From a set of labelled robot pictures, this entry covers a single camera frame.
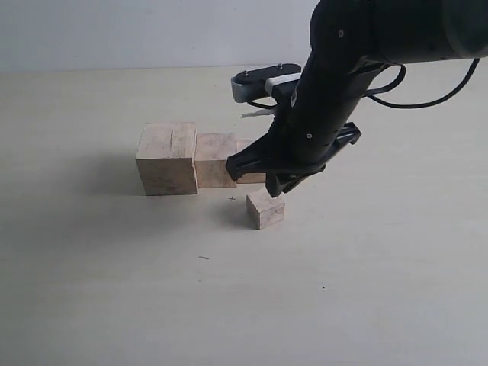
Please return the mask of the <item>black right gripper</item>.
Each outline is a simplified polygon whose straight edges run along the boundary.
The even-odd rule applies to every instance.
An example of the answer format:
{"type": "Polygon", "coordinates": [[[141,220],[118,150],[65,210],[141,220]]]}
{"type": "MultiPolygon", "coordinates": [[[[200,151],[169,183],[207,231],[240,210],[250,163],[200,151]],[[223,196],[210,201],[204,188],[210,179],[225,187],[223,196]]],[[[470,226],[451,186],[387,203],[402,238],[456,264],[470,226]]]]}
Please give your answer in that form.
{"type": "MultiPolygon", "coordinates": [[[[328,161],[348,144],[355,144],[361,131],[350,116],[350,111],[275,111],[268,132],[248,147],[255,151],[257,169],[266,174],[269,195],[289,193],[310,176],[323,172],[328,161]]],[[[238,153],[228,157],[226,170],[233,181],[242,175],[238,153]]]]}

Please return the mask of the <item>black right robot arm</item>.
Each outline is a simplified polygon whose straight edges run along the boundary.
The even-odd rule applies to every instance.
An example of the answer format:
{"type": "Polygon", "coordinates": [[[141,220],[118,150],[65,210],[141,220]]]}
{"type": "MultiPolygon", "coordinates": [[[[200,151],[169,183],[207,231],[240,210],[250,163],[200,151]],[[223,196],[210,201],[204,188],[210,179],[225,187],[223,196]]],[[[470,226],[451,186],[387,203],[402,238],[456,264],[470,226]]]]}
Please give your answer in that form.
{"type": "Polygon", "coordinates": [[[232,180],[265,175],[272,197],[322,172],[339,151],[357,142],[350,121],[363,98],[379,101],[389,85],[373,88],[384,70],[412,63],[487,55],[485,1],[321,1],[310,20],[311,51],[304,66],[278,64],[236,74],[238,103],[274,99],[268,132],[230,156],[232,180]]]}

